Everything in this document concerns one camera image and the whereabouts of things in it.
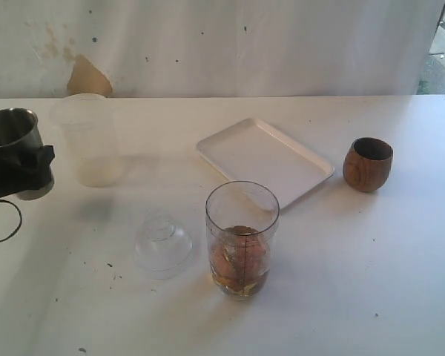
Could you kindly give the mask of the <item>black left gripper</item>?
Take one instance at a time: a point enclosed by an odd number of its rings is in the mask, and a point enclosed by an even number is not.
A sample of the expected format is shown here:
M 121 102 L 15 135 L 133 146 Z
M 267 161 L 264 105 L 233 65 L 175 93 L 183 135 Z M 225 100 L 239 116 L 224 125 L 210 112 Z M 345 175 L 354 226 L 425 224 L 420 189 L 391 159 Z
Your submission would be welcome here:
M 15 159 L 0 156 L 0 198 L 52 188 L 54 178 L 50 165 L 54 158 L 52 145 L 19 151 Z

